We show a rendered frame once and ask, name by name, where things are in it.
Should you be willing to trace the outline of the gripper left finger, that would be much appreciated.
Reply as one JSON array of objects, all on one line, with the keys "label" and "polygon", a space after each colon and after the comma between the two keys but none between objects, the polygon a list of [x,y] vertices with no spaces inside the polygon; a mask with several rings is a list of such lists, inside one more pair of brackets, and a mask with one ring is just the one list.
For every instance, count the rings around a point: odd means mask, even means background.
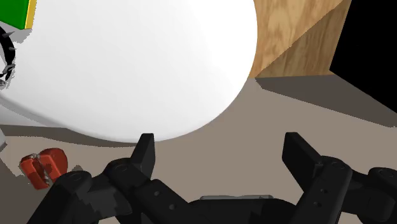
[{"label": "gripper left finger", "polygon": [[188,203],[158,179],[153,134],[142,134],[129,158],[111,161],[93,177],[87,171],[59,177],[27,224],[94,224],[119,216],[123,223],[190,224]]}]

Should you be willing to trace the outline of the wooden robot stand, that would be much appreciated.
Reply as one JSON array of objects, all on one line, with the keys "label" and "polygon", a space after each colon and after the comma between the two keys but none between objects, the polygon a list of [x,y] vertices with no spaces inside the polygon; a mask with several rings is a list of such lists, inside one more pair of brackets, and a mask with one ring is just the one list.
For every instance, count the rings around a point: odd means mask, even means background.
[{"label": "wooden robot stand", "polygon": [[330,75],[352,0],[254,0],[252,78]]}]

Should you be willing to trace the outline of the green box with yellow edge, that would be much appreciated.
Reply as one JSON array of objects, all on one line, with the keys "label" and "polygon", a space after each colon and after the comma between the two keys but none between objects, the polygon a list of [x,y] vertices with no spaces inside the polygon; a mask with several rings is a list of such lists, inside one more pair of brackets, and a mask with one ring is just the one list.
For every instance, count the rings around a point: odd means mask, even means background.
[{"label": "green box with yellow edge", "polygon": [[32,29],[37,0],[0,0],[0,22],[14,28]]}]

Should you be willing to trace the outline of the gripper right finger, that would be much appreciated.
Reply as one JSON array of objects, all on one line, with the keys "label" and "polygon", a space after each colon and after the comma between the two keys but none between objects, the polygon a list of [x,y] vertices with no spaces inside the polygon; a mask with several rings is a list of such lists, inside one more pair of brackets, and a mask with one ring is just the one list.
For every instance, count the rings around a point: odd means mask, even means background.
[{"label": "gripper right finger", "polygon": [[299,133],[287,132],[282,161],[303,194],[288,224],[338,224],[342,213],[362,224],[397,224],[397,171],[357,172],[342,160],[320,155]]}]

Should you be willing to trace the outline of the black spiked band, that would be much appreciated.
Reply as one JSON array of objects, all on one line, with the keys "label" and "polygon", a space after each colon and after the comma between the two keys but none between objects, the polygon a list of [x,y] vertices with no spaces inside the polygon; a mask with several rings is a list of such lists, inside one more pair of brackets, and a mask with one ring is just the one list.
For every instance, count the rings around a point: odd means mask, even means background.
[{"label": "black spiked band", "polygon": [[13,32],[6,32],[2,27],[0,27],[0,45],[3,49],[4,59],[5,59],[5,67],[0,72],[0,87],[5,86],[6,82],[10,78],[12,71],[15,68],[15,64],[13,61],[15,60],[15,51],[16,48],[13,45],[10,36]]}]

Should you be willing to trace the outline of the red clamp-shaped object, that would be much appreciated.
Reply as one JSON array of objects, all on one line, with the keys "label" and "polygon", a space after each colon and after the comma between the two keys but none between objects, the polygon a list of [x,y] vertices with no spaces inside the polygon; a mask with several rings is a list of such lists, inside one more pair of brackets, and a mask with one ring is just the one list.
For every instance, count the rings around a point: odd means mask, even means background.
[{"label": "red clamp-shaped object", "polygon": [[19,167],[36,190],[48,188],[68,169],[67,156],[60,148],[47,148],[20,160]]}]

